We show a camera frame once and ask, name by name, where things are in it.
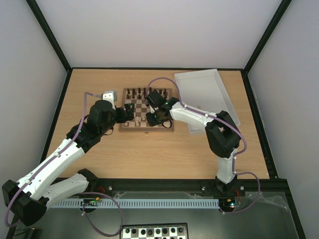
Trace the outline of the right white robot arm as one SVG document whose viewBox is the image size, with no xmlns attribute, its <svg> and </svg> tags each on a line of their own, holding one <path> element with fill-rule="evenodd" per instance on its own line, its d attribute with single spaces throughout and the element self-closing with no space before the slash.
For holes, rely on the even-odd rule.
<svg viewBox="0 0 319 239">
<path fill-rule="evenodd" d="M 175 97 L 167 100 L 157 90 L 146 96 L 146 102 L 151 109 L 146 114 L 150 126 L 167 121 L 181 121 L 206 133 L 210 150 L 218 158 L 216 188 L 223 195 L 230 194 L 235 189 L 237 176 L 234 163 L 241 140 L 241 133 L 230 114 L 226 111 L 205 112 L 190 107 Z"/>
</svg>

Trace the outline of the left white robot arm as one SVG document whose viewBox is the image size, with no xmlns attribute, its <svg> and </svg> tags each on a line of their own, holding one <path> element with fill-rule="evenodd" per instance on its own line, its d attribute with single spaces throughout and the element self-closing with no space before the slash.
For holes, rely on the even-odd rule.
<svg viewBox="0 0 319 239">
<path fill-rule="evenodd" d="M 79 124 L 72 127 L 58 148 L 33 171 L 14 182 L 7 180 L 2 193 L 8 212 L 13 212 L 25 226 L 38 222 L 46 211 L 58 201 L 85 192 L 90 184 L 91 172 L 76 173 L 57 184 L 53 181 L 72 162 L 82 157 L 100 142 L 107 131 L 117 123 L 134 118 L 134 104 L 116 107 L 113 101 L 98 100 L 83 114 Z"/>
</svg>

